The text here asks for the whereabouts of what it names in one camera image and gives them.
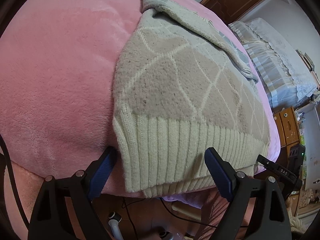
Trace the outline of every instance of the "bed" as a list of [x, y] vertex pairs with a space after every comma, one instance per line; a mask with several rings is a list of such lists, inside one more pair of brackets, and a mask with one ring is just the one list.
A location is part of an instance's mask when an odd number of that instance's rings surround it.
[[312, 75], [295, 49], [262, 18], [229, 25], [247, 53], [274, 112], [305, 103], [316, 91]]
[[[194, 0], [174, 1], [211, 20], [246, 53], [212, 11]], [[0, 127], [5, 127], [1, 134], [11, 153], [27, 216], [45, 176], [70, 176], [96, 160], [105, 145], [118, 147], [112, 127], [113, 76], [140, 17], [140, 0], [28, 0], [1, 37], [0, 113], [5, 117], [0, 119]], [[251, 62], [250, 67], [257, 75]], [[92, 76], [94, 86], [88, 85]], [[261, 82], [257, 88], [269, 124], [267, 158], [275, 161], [279, 135]], [[72, 99], [66, 101], [65, 93]], [[73, 117], [74, 111], [79, 118]], [[12, 226], [25, 236], [7, 177], [5, 182], [7, 209], [11, 221], [16, 221]], [[142, 192], [124, 190], [121, 160], [102, 192], [143, 197]]]

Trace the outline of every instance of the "black cable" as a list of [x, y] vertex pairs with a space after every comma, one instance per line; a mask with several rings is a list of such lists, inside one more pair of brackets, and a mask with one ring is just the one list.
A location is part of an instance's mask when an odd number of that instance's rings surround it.
[[202, 222], [199, 222], [199, 221], [194, 221], [194, 220], [191, 220], [191, 219], [186, 219], [186, 218], [179, 217], [179, 216], [173, 214], [173, 213], [167, 208], [167, 206], [166, 206], [166, 205], [164, 204], [164, 202], [163, 202], [163, 198], [160, 198], [160, 200], [161, 200], [163, 206], [165, 207], [165, 209], [166, 209], [172, 216], [174, 216], [174, 217], [176, 217], [176, 218], [179, 218], [179, 219], [184, 220], [184, 221], [187, 221], [187, 222], [196, 223], [196, 224], [199, 224], [199, 225], [204, 225], [204, 226], [207, 226], [207, 227], [217, 228], [217, 226], [213, 226], [213, 225], [209, 225], [209, 224], [202, 223]]
[[19, 198], [17, 185], [16, 185], [16, 181], [14, 179], [14, 173], [13, 173], [13, 169], [12, 169], [12, 165], [11, 165], [10, 155], [9, 155], [7, 146], [5, 145], [5, 142], [4, 142], [1, 134], [0, 134], [0, 147], [3, 152], [5, 162], [7, 164], [7, 169], [8, 169], [8, 174], [9, 174], [9, 179], [10, 179], [14, 199], [16, 200], [16, 204], [17, 204], [18, 210], [20, 212], [20, 216], [22, 217], [22, 220], [23, 220], [24, 224], [26, 225], [26, 228], [28, 229], [29, 228], [29, 221], [28, 221], [27, 216], [23, 210], [21, 200]]
[[134, 203], [137, 203], [137, 202], [141, 202], [141, 201], [144, 201], [144, 200], [146, 200], [146, 199], [144, 198], [144, 199], [141, 199], [141, 200], [133, 201], [133, 202], [127, 204], [127, 207], [130, 206], [131, 204], [134, 204]]
[[131, 217], [130, 217], [130, 214], [129, 214], [129, 210], [128, 210], [128, 206], [127, 206], [127, 203], [125, 202], [125, 198], [122, 197], [122, 199], [123, 199], [124, 207], [125, 207], [125, 209], [126, 209], [126, 211], [127, 211], [128, 218], [129, 218], [130, 223], [131, 223], [131, 225], [132, 225], [132, 227], [133, 227], [133, 231], [134, 231], [134, 234], [135, 234], [135, 236], [136, 236], [136, 239], [139, 240], [139, 239], [138, 239], [138, 233], [137, 233], [136, 227], [134, 226], [134, 223], [133, 223], [132, 220], [131, 220]]

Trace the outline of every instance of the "stack of books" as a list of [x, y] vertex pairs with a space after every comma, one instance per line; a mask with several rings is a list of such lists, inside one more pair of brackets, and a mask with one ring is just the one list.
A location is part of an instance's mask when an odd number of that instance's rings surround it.
[[311, 58], [308, 56], [307, 53], [303, 54], [301, 52], [301, 50], [296, 49], [297, 53], [299, 54], [299, 56], [301, 57], [301, 59], [303, 60], [303, 62], [305, 63], [306, 67], [308, 68], [308, 70], [310, 71], [311, 75], [313, 76], [313, 78], [315, 79], [315, 82], [317, 84], [318, 89], [320, 90], [320, 83], [319, 83], [319, 79], [317, 74], [315, 73], [315, 64], [313, 63], [313, 61], [311, 60]]

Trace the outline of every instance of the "silver screw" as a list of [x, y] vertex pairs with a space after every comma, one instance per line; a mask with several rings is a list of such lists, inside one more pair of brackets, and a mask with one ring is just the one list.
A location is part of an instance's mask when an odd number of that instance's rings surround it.
[[82, 177], [84, 175], [84, 171], [83, 170], [79, 170], [76, 172], [76, 176], [77, 177]]
[[272, 176], [268, 177], [268, 180], [269, 180], [270, 182], [272, 182], [272, 183], [275, 183], [275, 182], [276, 182], [275, 177], [272, 177]]
[[53, 176], [49, 175], [45, 177], [45, 181], [49, 182], [53, 179]]
[[237, 176], [241, 179], [243, 179], [245, 177], [245, 173], [243, 171], [238, 171], [237, 172]]

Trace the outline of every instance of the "brown tile floor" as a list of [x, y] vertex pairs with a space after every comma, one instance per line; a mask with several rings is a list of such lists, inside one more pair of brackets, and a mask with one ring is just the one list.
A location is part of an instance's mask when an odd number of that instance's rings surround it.
[[[138, 198], [126, 198], [129, 205], [133, 201], [140, 200]], [[119, 223], [124, 240], [135, 239], [132, 225], [128, 219], [125, 208], [122, 208], [122, 197], [103, 194], [93, 201], [93, 206], [100, 217], [103, 225], [110, 230], [108, 225], [108, 214], [112, 211], [119, 213], [122, 217]], [[171, 212], [184, 218], [188, 218], [182, 214], [178, 214], [171, 209], [171, 202], [165, 202]], [[160, 231], [169, 231], [174, 234], [174, 239], [183, 239], [185, 233], [195, 235], [199, 225], [186, 222], [173, 217], [162, 205], [159, 199], [145, 199], [144, 201], [133, 203], [128, 206], [130, 217], [137, 229], [139, 240], [159, 239]]]

